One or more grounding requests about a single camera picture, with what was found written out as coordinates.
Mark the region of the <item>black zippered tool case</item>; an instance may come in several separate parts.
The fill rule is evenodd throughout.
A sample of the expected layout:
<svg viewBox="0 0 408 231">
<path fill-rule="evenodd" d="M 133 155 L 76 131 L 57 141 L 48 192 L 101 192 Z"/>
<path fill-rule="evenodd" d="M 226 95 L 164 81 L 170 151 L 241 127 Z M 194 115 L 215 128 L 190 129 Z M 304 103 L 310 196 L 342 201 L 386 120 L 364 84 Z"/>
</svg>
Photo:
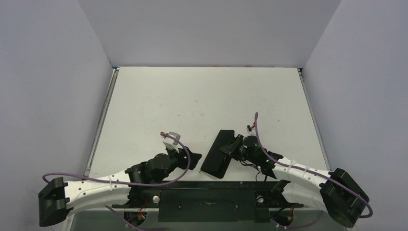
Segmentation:
<svg viewBox="0 0 408 231">
<path fill-rule="evenodd" d="M 235 139 L 234 130 L 220 130 L 208 151 L 200 170 L 218 179 L 225 176 L 231 157 L 221 148 L 231 144 Z"/>
</svg>

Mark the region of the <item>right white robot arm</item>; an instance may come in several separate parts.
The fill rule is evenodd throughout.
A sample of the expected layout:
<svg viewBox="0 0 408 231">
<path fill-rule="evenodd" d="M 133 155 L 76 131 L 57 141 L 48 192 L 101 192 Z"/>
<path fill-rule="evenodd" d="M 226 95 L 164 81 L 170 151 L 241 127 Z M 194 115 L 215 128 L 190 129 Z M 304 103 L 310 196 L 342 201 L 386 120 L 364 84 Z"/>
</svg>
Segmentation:
<svg viewBox="0 0 408 231">
<path fill-rule="evenodd" d="M 359 218 L 369 218 L 373 214 L 369 197 L 345 170 L 309 168 L 268 151 L 256 135 L 230 135 L 223 141 L 214 142 L 212 152 L 221 159 L 222 167 L 227 167 L 234 159 L 278 180 L 271 190 L 271 199 L 277 205 L 314 207 L 347 228 L 354 227 Z"/>
</svg>

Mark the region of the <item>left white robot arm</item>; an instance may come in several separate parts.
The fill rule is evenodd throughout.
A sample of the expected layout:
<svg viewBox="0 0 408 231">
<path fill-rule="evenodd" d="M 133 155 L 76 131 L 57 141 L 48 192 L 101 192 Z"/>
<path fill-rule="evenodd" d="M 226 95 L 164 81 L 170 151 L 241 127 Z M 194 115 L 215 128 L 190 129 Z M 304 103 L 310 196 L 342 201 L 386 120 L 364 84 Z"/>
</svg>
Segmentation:
<svg viewBox="0 0 408 231">
<path fill-rule="evenodd" d="M 74 213 L 106 205 L 138 207 L 142 190 L 169 185 L 164 179 L 171 172 L 193 170 L 201 158 L 189 148 L 166 149 L 165 154 L 105 177 L 64 181 L 63 174 L 58 174 L 38 193 L 39 225 L 53 226 Z"/>
</svg>

